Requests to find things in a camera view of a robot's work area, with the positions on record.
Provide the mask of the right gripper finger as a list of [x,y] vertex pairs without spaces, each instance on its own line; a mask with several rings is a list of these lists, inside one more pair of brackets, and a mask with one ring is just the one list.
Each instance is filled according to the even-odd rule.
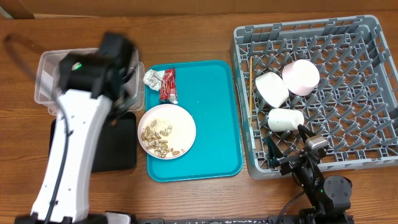
[[266,137],[266,142],[268,147],[268,167],[275,168],[280,166],[279,159],[284,157],[282,151],[270,136]]
[[298,125],[298,131],[304,143],[313,142],[317,138],[317,135],[315,133],[310,131],[306,126],[302,124]]

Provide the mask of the white cup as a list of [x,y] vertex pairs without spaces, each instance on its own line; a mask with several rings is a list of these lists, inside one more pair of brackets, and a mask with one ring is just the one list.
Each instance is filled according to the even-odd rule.
[[271,131],[284,132],[298,130],[298,126],[303,125],[304,121],[304,115],[299,110],[274,108],[268,114],[267,123]]

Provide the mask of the white bowl with green rim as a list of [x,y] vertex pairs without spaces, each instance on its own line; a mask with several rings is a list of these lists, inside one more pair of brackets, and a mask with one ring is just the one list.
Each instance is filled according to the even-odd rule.
[[273,108],[279,108],[289,97],[284,81],[274,72],[267,72],[255,79],[259,94]]

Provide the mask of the pink-rimmed white bowl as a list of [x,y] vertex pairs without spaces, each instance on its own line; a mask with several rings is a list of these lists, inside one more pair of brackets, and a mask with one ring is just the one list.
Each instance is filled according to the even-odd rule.
[[320,72],[314,63],[300,59],[283,68],[282,79],[292,93],[307,96],[318,85]]

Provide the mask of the wooden chopstick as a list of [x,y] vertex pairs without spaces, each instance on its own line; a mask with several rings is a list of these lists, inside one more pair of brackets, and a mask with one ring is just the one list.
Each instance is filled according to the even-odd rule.
[[252,56],[249,58],[249,112],[250,112],[250,118],[249,118],[249,125],[252,126],[252,109],[253,109],[253,103],[252,103]]

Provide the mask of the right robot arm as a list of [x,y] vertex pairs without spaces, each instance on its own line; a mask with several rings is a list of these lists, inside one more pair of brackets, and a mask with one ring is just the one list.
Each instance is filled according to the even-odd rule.
[[[281,175],[291,174],[302,188],[302,192],[285,205],[273,222],[353,223],[353,217],[346,214],[351,207],[352,182],[340,175],[324,177],[318,167],[329,149],[328,141],[302,124],[298,125],[298,131],[304,148],[293,156],[284,155],[270,137],[266,138],[268,166],[279,168]],[[307,196],[312,206],[301,209],[298,215],[285,215],[285,211],[302,195]]]

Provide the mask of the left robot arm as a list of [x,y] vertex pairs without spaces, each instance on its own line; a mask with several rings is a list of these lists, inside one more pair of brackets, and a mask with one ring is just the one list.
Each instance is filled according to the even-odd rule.
[[106,32],[98,48],[44,50],[30,39],[6,37],[4,46],[23,72],[28,64],[16,52],[20,42],[40,54],[35,101],[56,116],[50,133],[47,169],[28,215],[16,223],[135,223],[124,212],[91,214],[93,172],[136,165],[136,116],[142,103],[143,65],[134,44]]

